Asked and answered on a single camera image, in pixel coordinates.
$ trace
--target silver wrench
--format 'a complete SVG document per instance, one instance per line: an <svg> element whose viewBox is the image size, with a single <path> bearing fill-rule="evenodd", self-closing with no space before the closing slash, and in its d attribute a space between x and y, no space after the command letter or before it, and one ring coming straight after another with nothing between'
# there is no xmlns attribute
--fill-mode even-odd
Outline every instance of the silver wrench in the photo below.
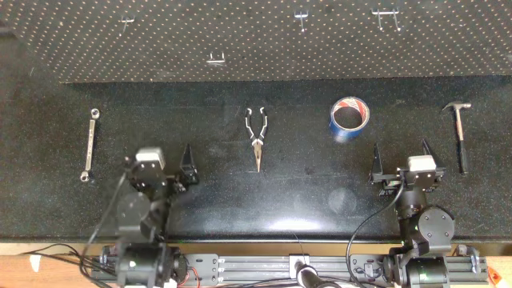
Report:
<svg viewBox="0 0 512 288"><path fill-rule="evenodd" d="M80 175L80 180L82 182L88 182L89 177L89 171L92 167L92 161L93 161L93 145L94 145L94 127L96 125L96 119L99 118L99 110L94 108L90 111L90 115L92 117L91 120L89 120L89 140L87 142L87 157L86 157L86 169L82 172Z"/></svg>

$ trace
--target black countertop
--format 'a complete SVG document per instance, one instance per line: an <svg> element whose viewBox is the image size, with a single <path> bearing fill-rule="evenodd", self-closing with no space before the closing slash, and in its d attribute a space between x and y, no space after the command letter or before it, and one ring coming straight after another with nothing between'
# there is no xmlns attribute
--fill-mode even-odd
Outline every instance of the black countertop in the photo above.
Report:
<svg viewBox="0 0 512 288"><path fill-rule="evenodd" d="M303 241L347 241L391 200L366 183L374 144L392 172L422 153L422 138L447 165L428 200L455 215L455 239L510 241L512 77L59 85L20 44L2 41L0 50L10 53L0 58L2 241L85 241L125 155L160 146L170 174L187 143L201 183L175 203L172 240L294 241L295 233ZM356 139L339 144L329 110L345 96L363 99L370 121ZM458 173L453 112L441 112L453 100L473 104L462 111L466 177ZM243 119L247 107L260 106L269 131L258 174ZM84 184L92 108L101 117L94 180ZM102 236L114 236L114 226L111 218ZM394 213L373 220L358 239L397 240Z"/></svg>

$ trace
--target hammer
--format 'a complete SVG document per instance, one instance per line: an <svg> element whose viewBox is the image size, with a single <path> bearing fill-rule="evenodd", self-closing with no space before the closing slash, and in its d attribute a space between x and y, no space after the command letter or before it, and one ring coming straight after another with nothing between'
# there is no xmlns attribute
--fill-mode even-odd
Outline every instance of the hammer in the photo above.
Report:
<svg viewBox="0 0 512 288"><path fill-rule="evenodd" d="M455 117L457 120L457 134L458 134L458 156L460 158L461 162L461 173L462 174L468 174L468 163L467 163L467 155L466 155L466 148L464 147L464 133L462 132L462 122L461 122L461 114L460 109L462 108L471 108L471 103L462 103L460 101L453 101L448 103L443 110L453 107L455 111Z"/></svg>

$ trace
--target black pegboard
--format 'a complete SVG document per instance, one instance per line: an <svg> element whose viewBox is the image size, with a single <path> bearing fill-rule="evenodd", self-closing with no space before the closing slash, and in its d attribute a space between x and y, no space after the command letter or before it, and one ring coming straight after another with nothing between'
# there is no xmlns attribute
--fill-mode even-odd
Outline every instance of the black pegboard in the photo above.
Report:
<svg viewBox="0 0 512 288"><path fill-rule="evenodd" d="M398 9L400 31L390 15L380 31L376 9ZM61 82L512 74L511 11L510 0L0 0ZM124 33L123 17L134 18ZM222 53L224 65L206 62Z"/></svg>

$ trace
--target roll of tape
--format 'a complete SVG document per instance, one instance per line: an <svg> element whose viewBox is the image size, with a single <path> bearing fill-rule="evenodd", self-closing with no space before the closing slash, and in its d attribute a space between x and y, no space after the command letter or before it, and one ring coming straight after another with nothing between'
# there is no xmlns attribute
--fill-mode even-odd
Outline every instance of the roll of tape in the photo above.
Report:
<svg viewBox="0 0 512 288"><path fill-rule="evenodd" d="M362 123L361 125L355 128L345 128L336 122L334 118L334 113L341 108L350 107L356 109L357 112L360 113ZM362 129L368 123L370 119L370 109L368 109L368 105L364 103L363 100L356 97L346 97L336 102L330 110L330 124L329 127L333 131L334 140L337 142L344 142L350 138L354 138L358 136Z"/></svg>

